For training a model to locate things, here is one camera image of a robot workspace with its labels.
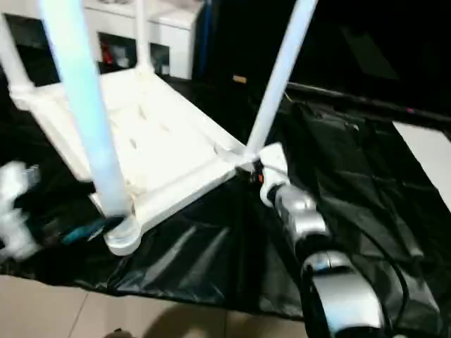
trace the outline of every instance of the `black plastic sheet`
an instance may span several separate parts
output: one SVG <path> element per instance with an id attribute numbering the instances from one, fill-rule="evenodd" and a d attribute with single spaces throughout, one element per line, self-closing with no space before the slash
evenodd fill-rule
<path id="1" fill-rule="evenodd" d="M 49 57 L 41 62 L 48 73 L 42 65 L 28 65 L 32 80 L 54 78 Z M 242 88 L 166 80 L 246 141 L 256 109 Z M 4 79 L 0 109 L 0 142 L 8 145 L 2 147 L 0 164 L 16 159 L 39 165 L 49 192 L 76 184 L 32 116 L 14 109 Z M 327 105 L 292 105 L 278 114 L 268 142 L 274 141 L 285 147 L 292 181 L 318 199 L 338 241 L 390 317 L 399 318 L 398 332 L 450 337 L 451 215 L 393 125 L 337 114 Z M 59 215 L 74 223 L 99 216 L 87 198 L 58 207 Z M 401 318 L 400 281 L 359 229 L 376 239 L 402 271 L 409 299 Z M 42 251 L 22 263 L 6 261 L 0 273 L 117 296 L 302 318 L 294 282 L 298 270 L 277 217 L 237 177 L 146 233 L 130 256 L 114 256 L 97 237 Z"/>

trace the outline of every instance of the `white robot part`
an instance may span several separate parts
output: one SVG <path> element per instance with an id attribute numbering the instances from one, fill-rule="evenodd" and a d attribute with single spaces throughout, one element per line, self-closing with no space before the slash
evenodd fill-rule
<path id="1" fill-rule="evenodd" d="M 25 168 L 21 162 L 10 162 L 0 168 L 0 238 L 2 257 L 23 260 L 39 250 L 21 211 L 14 209 L 14 200 L 37 182 L 36 167 Z"/>
<path id="2" fill-rule="evenodd" d="M 264 182 L 260 189 L 260 199 L 266 206 L 273 206 L 268 200 L 272 187 L 289 184 L 288 164 L 281 143 L 271 144 L 260 151 L 260 161 L 263 165 Z"/>

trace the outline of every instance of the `white pipe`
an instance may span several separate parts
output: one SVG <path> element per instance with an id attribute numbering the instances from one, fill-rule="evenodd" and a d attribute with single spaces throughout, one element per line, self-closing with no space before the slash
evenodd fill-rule
<path id="1" fill-rule="evenodd" d="M 247 142 L 246 153 L 249 155 L 257 154 L 265 144 L 317 2 L 318 0 L 296 1 L 265 95 L 261 101 L 259 113 Z"/>
<path id="2" fill-rule="evenodd" d="M 130 211 L 80 0 L 39 0 L 51 52 L 105 215 Z"/>
<path id="3" fill-rule="evenodd" d="M 153 70 L 145 0 L 135 0 L 135 24 L 137 67 L 142 70 Z"/>
<path id="4" fill-rule="evenodd" d="M 8 23 L 2 13 L 0 13 L 0 61 L 11 93 L 26 92 L 34 87 L 28 78 Z"/>

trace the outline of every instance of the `tile floor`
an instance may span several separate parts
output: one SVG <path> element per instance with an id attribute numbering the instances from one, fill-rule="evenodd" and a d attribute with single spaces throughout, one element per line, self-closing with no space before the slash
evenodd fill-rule
<path id="1" fill-rule="evenodd" d="M 0 276 L 5 338 L 305 338 L 302 323 L 142 297 L 111 297 Z"/>

